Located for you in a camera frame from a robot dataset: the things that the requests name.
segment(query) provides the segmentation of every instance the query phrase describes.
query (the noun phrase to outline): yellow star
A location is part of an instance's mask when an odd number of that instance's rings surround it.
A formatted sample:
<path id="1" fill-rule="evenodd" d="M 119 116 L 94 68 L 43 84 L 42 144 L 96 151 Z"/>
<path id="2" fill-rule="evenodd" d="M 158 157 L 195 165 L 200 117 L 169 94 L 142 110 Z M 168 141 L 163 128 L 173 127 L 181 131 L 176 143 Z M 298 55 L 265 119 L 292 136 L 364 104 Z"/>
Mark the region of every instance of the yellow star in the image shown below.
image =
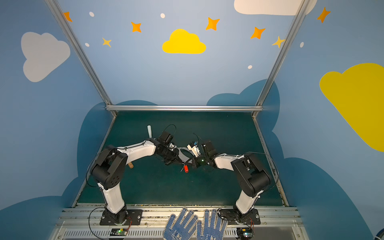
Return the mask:
<path id="1" fill-rule="evenodd" d="M 321 23 L 324 22 L 325 17 L 330 13 L 331 11 L 323 10 L 323 12 L 320 14 L 320 16 L 317 18 L 318 20 L 321 20 Z"/>
<path id="2" fill-rule="evenodd" d="M 260 39 L 260 38 L 262 37 L 262 33 L 263 33 L 264 30 L 265 30 L 265 28 L 264 28 L 264 29 L 258 29 L 258 28 L 255 28 L 255 32 L 254 32 L 253 35 L 251 36 L 251 39 L 253 39 L 253 38 L 258 38 L 258 39 Z"/>
<path id="3" fill-rule="evenodd" d="M 65 16 L 65 18 L 68 20 L 68 21 L 72 21 L 72 19 L 70 18 L 70 12 L 66 12 L 66 13 L 64 13 L 64 16 Z"/>
<path id="4" fill-rule="evenodd" d="M 131 22 L 131 24 L 133 26 L 132 32 L 137 31 L 137 32 L 141 33 L 141 30 L 140 30 L 141 23 L 134 24 L 133 22 Z"/>
<path id="5" fill-rule="evenodd" d="M 103 38 L 103 40 L 104 40 L 103 45 L 108 45 L 109 47 L 111 47 L 111 46 L 109 45 L 109 42 L 112 41 L 112 40 L 107 41 L 107 40 L 105 40 L 104 38 Z"/>
<path id="6" fill-rule="evenodd" d="M 281 43 L 284 42 L 284 41 L 285 41 L 285 39 L 281 40 L 281 39 L 280 39 L 280 36 L 278 36 L 278 37 L 277 37 L 277 42 L 274 43 L 274 44 L 272 44 L 272 46 L 273 46 L 273 45 L 277 45 L 277 46 L 279 46 L 279 48 L 280 48 Z"/>
<path id="7" fill-rule="evenodd" d="M 219 21 L 219 19 L 212 20 L 212 19 L 208 18 L 208 26 L 205 30 L 213 29 L 216 31 L 216 24 L 218 23 L 218 21 Z"/>

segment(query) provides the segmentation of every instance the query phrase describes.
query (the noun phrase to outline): blue glove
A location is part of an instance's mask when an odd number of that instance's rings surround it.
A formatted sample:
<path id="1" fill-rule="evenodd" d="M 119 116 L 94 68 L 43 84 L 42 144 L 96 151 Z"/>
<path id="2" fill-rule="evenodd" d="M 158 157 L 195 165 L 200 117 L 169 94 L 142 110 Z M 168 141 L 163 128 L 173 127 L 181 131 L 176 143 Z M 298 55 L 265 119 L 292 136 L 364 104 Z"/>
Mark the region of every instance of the blue glove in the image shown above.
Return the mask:
<path id="1" fill-rule="evenodd" d="M 197 240 L 223 240 L 225 228 L 228 221 L 221 219 L 217 215 L 217 210 L 212 210 L 212 215 L 209 217 L 209 210 L 204 211 L 204 229 L 202 229 L 201 221 L 197 221 Z"/>
<path id="2" fill-rule="evenodd" d="M 193 211 L 189 211 L 187 216 L 184 217 L 188 211 L 187 208 L 183 208 L 175 221 L 176 215 L 172 214 L 164 229 L 163 238 L 166 240 L 189 240 L 196 231 L 197 216 Z"/>

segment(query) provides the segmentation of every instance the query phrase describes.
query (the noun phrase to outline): work surface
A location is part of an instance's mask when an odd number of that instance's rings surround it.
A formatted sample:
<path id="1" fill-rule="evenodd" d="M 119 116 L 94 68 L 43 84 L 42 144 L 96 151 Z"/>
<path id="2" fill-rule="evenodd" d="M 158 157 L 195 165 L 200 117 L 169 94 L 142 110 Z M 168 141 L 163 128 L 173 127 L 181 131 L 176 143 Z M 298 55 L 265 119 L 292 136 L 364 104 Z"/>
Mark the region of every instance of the work surface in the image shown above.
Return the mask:
<path id="1" fill-rule="evenodd" d="M 178 147 L 197 141 L 196 133 L 204 141 L 211 140 L 219 153 L 263 152 L 250 113 L 119 112 L 104 146 L 142 142 L 148 138 L 147 125 L 152 126 L 153 137 L 158 137 L 169 124 L 177 127 L 172 141 Z M 174 127 L 167 131 L 172 134 Z M 259 157 L 270 171 L 266 157 Z M 141 158 L 133 165 L 133 169 L 126 167 L 120 183 L 126 204 L 234 205 L 241 192 L 230 170 L 202 166 L 189 167 L 185 173 L 182 165 L 166 166 L 156 156 Z M 89 183 L 96 185 L 92 177 Z M 86 185 L 78 202 L 104 203 L 104 199 L 99 188 Z M 256 205 L 282 206 L 277 188 L 263 193 Z"/>

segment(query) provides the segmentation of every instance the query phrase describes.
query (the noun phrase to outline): work glove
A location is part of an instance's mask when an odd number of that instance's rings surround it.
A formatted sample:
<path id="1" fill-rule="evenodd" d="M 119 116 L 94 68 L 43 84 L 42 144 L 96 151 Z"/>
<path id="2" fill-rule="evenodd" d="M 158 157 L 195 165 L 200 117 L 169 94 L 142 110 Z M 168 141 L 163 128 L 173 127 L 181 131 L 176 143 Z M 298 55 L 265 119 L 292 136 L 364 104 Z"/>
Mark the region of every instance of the work glove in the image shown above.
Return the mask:
<path id="1" fill-rule="evenodd" d="M 209 217 L 209 210 L 204 211 L 204 227 L 201 221 L 197 221 L 197 240 L 223 240 L 225 228 L 228 221 L 221 219 L 217 215 L 217 210 L 213 209 L 211 217 Z"/>
<path id="2" fill-rule="evenodd" d="M 189 240 L 196 231 L 197 216 L 194 215 L 193 211 L 188 211 L 187 208 L 183 208 L 175 220 L 176 215 L 172 214 L 167 222 L 166 228 L 164 229 L 163 238 L 165 240 Z"/>

